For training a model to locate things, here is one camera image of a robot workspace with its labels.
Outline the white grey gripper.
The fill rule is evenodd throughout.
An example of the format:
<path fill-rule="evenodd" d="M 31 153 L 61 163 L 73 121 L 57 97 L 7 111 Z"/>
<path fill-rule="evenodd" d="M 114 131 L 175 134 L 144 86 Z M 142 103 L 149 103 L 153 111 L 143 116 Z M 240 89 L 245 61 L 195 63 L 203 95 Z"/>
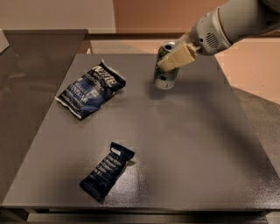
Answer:
<path fill-rule="evenodd" d="M 175 49 L 167 53 L 157 65 L 163 71 L 169 71 L 194 62 L 196 53 L 190 44 L 193 44 L 196 53 L 200 55 L 215 55 L 232 45 L 221 24 L 220 8 L 201 17 L 190 31 L 175 41 Z"/>

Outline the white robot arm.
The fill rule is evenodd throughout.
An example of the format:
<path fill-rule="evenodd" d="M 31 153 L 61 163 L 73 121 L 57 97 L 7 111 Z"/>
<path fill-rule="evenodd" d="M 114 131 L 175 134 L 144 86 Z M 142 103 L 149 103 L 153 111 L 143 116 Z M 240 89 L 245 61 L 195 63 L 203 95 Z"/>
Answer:
<path fill-rule="evenodd" d="M 215 55 L 246 37 L 280 27 L 280 0 L 228 0 L 202 16 L 157 64 L 164 71 Z"/>

